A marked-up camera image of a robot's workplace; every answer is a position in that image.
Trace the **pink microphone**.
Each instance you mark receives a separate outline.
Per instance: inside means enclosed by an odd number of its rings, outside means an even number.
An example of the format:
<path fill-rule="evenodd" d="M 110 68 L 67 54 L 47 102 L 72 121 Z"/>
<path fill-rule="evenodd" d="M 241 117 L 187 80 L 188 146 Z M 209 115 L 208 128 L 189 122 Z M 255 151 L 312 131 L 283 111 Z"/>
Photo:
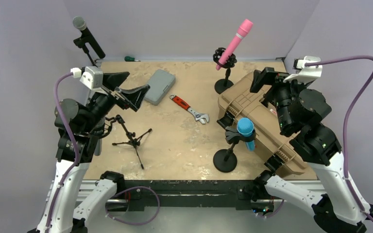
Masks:
<path fill-rule="evenodd" d="M 238 47 L 238 45 L 241 43 L 244 37 L 247 36 L 247 34 L 250 32 L 251 28 L 253 26 L 253 23 L 245 19 L 241 25 L 239 26 L 234 38 L 229 43 L 225 51 L 222 53 L 220 59 L 218 60 L 219 65 L 216 65 L 216 70 L 221 69 L 221 65 L 226 64 L 226 61 L 228 60 L 229 56 L 233 54 L 235 49 Z"/>

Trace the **blue microphone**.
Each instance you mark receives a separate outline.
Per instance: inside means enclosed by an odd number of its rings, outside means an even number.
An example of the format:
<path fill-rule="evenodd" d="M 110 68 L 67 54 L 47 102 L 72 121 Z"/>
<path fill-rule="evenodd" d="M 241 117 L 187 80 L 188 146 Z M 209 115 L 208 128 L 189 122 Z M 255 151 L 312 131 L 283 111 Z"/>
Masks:
<path fill-rule="evenodd" d="M 243 117 L 237 122 L 237 131 L 244 137 L 251 139 L 250 141 L 245 141 L 246 148 L 249 151 L 255 150 L 255 138 L 254 138 L 254 124 L 253 122 Z"/>

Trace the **black tripod shock-mount stand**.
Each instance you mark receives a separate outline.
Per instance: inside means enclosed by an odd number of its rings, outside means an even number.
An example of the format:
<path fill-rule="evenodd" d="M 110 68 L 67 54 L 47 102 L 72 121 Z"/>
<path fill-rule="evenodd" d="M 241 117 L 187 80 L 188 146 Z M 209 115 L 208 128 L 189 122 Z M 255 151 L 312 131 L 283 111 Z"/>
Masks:
<path fill-rule="evenodd" d="M 114 117 L 106 117 L 106 118 L 105 118 L 105 121 L 108 121 L 110 124 L 109 124 L 109 126 L 108 126 L 108 128 L 107 128 L 107 133 L 105 133 L 104 136 L 108 136 L 108 135 L 112 132 L 113 124 L 114 124 L 114 123 L 118 123 L 118 124 L 120 124 L 121 127 L 124 129 L 125 134 L 126 134 L 126 137 L 127 137 L 127 139 L 128 139 L 128 141 L 126 141 L 126 142 L 114 142 L 114 143 L 112 143 L 111 145 L 112 145 L 112 146 L 118 146 L 118 145 L 124 145 L 124 144 L 125 144 L 125 145 L 130 145 L 130 146 L 132 146 L 132 147 L 135 149 L 135 151 L 136 151 L 136 155 L 137 155 L 138 160 L 139 160 L 139 162 L 140 162 L 141 169 L 144 169 L 144 165 L 143 165 L 143 163 L 142 163 L 142 161 L 141 161 L 141 158 L 140 158 L 140 156 L 139 156 L 139 153 L 138 153 L 137 148 L 138 148 L 138 147 L 140 146 L 140 144 L 141 144 L 141 142 L 140 142 L 141 139 L 142 139 L 146 134 L 151 133 L 151 132 L 153 131 L 153 129 L 152 129 L 152 128 L 149 128 L 149 129 L 148 129 L 145 133 L 143 133 L 141 136 L 136 137 L 136 133 L 135 133 L 135 132 L 130 132 L 130 131 L 128 131 L 127 127 L 125 126 L 125 121 L 124 121 L 124 119 L 122 118 L 121 115 L 116 115 L 116 116 L 114 116 Z"/>

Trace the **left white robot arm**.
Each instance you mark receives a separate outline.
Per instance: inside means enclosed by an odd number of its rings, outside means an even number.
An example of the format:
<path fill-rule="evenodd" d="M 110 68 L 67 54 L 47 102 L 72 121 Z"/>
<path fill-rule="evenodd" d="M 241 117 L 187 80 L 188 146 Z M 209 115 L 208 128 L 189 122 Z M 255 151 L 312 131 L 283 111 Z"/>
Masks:
<path fill-rule="evenodd" d="M 123 89 L 121 84 L 128 72 L 104 73 L 95 67 L 72 68 L 67 77 L 79 79 L 93 91 L 86 104 L 74 99 L 59 99 L 60 80 L 55 82 L 55 126 L 59 132 L 56 152 L 55 176 L 49 191 L 49 199 L 35 233 L 85 233 L 89 217 L 102 198 L 108 193 L 118 199 L 125 194 L 122 175 L 107 172 L 107 187 L 102 188 L 95 199 L 85 199 L 82 210 L 75 203 L 81 183 L 93 160 L 97 143 L 107 137 L 117 118 L 107 115 L 118 106 L 123 110 L 138 111 L 150 90 L 148 84 L 132 89 Z"/>

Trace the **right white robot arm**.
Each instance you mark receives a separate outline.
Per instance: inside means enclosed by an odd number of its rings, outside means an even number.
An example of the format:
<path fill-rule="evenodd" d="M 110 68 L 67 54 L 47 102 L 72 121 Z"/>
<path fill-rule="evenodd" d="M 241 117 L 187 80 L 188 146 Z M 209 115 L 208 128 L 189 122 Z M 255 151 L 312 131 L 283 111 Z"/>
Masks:
<path fill-rule="evenodd" d="M 335 133 L 322 124 L 331 107 L 321 92 L 297 80 L 287 81 L 287 77 L 287 73 L 272 67 L 256 70 L 250 92 L 270 86 L 262 104 L 276 108 L 280 134 L 290 138 L 295 152 L 314 170 L 325 193 L 300 188 L 265 170 L 253 181 L 254 197 L 270 195 L 286 200 L 309 213 L 327 233 L 363 233 L 365 220 L 373 220 L 373 205 L 359 194 L 344 167 Z"/>

